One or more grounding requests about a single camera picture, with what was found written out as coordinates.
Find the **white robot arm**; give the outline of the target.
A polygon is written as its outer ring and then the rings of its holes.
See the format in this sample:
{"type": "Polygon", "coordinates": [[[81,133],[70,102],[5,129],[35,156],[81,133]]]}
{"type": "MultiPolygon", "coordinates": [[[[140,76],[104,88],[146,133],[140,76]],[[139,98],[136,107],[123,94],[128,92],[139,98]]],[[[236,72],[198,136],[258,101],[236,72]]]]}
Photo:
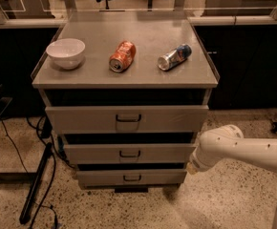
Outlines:
{"type": "MultiPolygon", "coordinates": [[[[205,172],[220,160],[231,158],[277,173],[277,138],[245,138],[235,125],[224,125],[200,134],[189,163],[205,172]]],[[[277,229],[277,207],[272,229],[277,229]]]]}

